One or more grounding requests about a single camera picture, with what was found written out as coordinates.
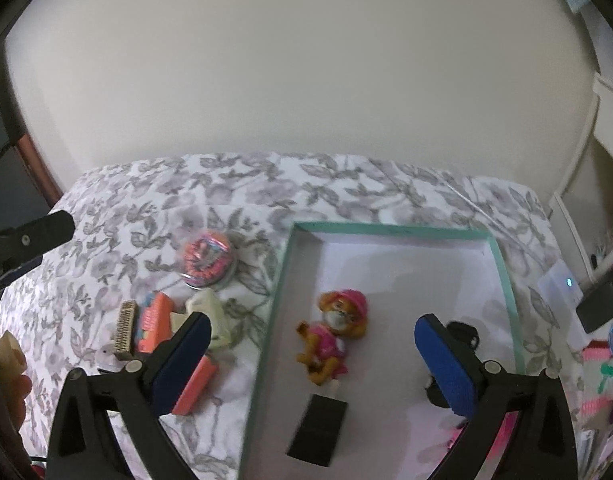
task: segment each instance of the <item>leaf pattern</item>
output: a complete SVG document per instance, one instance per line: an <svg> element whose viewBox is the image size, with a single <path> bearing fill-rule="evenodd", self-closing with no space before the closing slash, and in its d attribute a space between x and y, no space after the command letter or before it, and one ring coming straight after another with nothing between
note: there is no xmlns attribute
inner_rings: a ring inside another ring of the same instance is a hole
<svg viewBox="0 0 613 480"><path fill-rule="evenodd" d="M273 284L293 221L490 229L517 298L526 372L539 373L545 366L561 370L570 381L568 395L581 394L579 356L571 354L548 305L531 288L542 270L521 247L545 259L559 251L535 193L519 184L354 155L216 153L88 171L56 209L74 216L73 240L47 253L42 265L14 282L0 302L0 334L16 335L29 361L33 390L21 434L31 454L45 456L68 370L80 366L96 372L94 354L111 340L123 300L144 301L159 289L172 298L191 295L176 273L178 251L204 227L227 231L238 250L235 279L219 295L233 339L229 377L246 386L230 397L216 386L201 410L161 419L200 478L237 477L251 370L258 367ZM575 396L568 400L573 410L580 405ZM122 417L111 420L131 469L148 478L134 450L125 446Z"/></svg>

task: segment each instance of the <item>toy dog head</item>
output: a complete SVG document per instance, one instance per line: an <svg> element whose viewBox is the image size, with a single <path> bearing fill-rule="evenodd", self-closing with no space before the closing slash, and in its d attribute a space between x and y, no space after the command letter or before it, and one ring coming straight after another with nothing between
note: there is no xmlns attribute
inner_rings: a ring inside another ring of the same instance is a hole
<svg viewBox="0 0 613 480"><path fill-rule="evenodd" d="M367 331L367 298L358 290L325 292L320 296L318 307L335 335L362 337Z"/></svg>

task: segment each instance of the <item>blue gripper pad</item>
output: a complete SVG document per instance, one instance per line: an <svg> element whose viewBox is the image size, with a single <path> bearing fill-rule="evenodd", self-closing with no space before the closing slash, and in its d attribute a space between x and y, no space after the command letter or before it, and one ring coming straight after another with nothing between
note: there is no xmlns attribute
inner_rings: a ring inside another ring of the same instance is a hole
<svg viewBox="0 0 613 480"><path fill-rule="evenodd" d="M479 390L484 385L480 361L473 351L452 338L433 314L415 323L415 345L456 415L475 415Z"/></svg>
<svg viewBox="0 0 613 480"><path fill-rule="evenodd" d="M156 367L153 378L147 378L150 382L151 410L154 415L171 413L209 343L211 322L205 314L194 312L173 338L157 346L147 361Z"/></svg>

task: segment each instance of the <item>white wall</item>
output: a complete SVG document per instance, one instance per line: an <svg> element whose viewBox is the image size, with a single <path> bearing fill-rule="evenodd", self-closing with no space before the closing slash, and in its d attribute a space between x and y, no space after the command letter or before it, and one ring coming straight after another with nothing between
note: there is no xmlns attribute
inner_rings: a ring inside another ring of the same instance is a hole
<svg viewBox="0 0 613 480"><path fill-rule="evenodd" d="M561 0L35 0L7 54L64 188L152 156L325 151L544 200L591 96L584 41Z"/></svg>

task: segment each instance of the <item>pink toy hat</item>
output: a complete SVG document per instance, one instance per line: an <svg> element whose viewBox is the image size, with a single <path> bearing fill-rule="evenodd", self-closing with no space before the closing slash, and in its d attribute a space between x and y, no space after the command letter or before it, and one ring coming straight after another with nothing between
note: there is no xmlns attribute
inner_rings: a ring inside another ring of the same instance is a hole
<svg viewBox="0 0 613 480"><path fill-rule="evenodd" d="M367 298L359 290L353 290L352 288L346 288L338 292L338 295L346 300L349 300L358 309L360 314L360 320L367 318L369 306L367 305Z"/></svg>

